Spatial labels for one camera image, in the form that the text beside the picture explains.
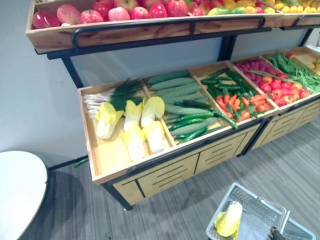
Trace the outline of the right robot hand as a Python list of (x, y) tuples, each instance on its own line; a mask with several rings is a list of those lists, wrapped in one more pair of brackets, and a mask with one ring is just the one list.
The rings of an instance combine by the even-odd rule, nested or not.
[(271, 227), (270, 232), (267, 235), (267, 240), (285, 240), (283, 235), (277, 230), (276, 227)]

